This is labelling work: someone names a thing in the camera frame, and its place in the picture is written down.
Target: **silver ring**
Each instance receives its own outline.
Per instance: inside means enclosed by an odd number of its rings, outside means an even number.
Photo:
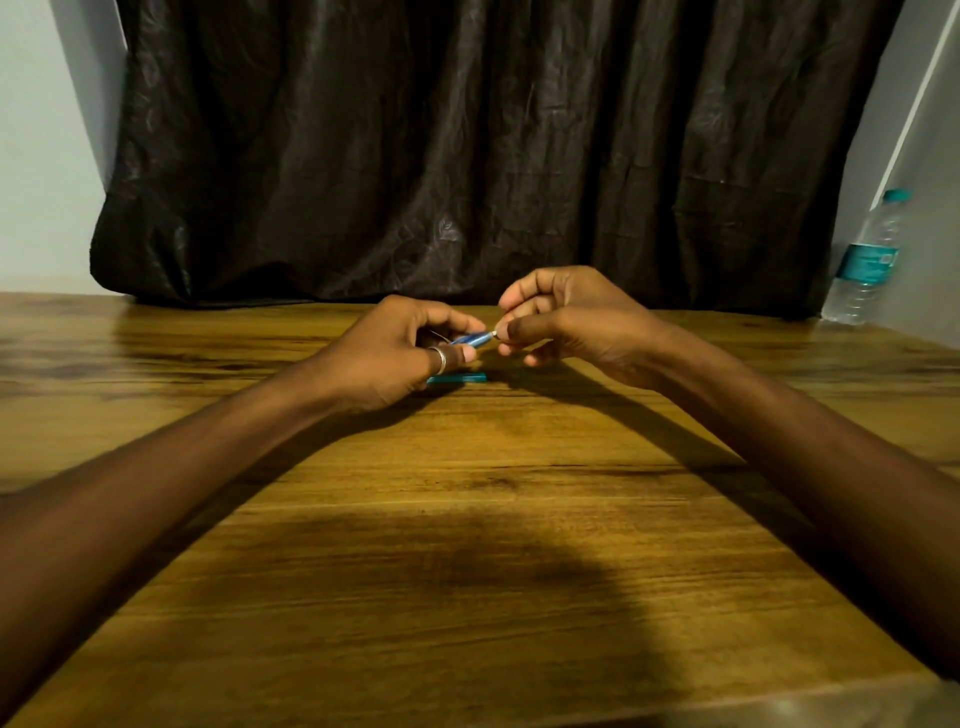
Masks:
[[[434,376],[440,376],[446,371],[446,354],[440,351],[440,347],[427,347],[440,355],[440,370]]]

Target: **person's left hand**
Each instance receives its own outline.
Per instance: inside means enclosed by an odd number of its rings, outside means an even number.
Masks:
[[[445,372],[476,358],[473,347],[447,345],[431,330],[455,338],[487,327],[446,303],[388,296],[343,336],[296,367],[318,398],[333,398],[326,403],[336,411],[380,409],[423,389],[427,378],[440,371],[440,355],[425,347],[436,345],[444,352]]]

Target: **bottle cap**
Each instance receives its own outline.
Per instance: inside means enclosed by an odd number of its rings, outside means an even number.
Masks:
[[[905,203],[910,199],[910,190],[895,187],[883,193],[884,203]]]

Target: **forearm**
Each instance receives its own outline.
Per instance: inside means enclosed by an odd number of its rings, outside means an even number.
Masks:
[[[763,473],[960,670],[960,484],[685,332],[660,390]]]
[[[0,502],[0,713],[104,588],[230,479],[317,422],[296,369]]]

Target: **table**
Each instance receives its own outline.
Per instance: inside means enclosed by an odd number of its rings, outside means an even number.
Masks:
[[[0,295],[0,493],[307,356],[362,310]],[[663,315],[960,473],[960,352]],[[866,616],[896,633],[844,559],[672,403],[579,361],[480,365],[491,382],[323,424],[231,484],[11,725],[575,724],[935,681]]]

